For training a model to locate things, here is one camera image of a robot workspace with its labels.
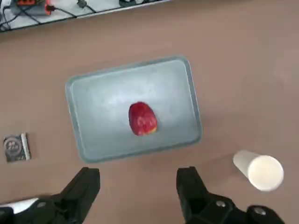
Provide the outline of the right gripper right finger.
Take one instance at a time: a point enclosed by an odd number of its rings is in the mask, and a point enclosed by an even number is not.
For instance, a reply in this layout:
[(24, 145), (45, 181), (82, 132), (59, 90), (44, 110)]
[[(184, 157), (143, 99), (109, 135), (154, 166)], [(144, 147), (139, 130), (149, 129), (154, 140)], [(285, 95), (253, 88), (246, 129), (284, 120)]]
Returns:
[(210, 193), (195, 167), (179, 168), (176, 188), (186, 224), (283, 224), (272, 209), (251, 205), (243, 211), (227, 197)]

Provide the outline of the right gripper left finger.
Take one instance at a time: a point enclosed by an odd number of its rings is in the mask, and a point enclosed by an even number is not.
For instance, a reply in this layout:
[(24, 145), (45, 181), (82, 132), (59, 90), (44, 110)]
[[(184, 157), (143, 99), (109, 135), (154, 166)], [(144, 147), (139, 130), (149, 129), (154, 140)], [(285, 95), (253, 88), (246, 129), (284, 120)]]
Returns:
[(2, 224), (82, 224), (100, 191), (100, 171), (83, 167), (58, 194), (0, 205)]

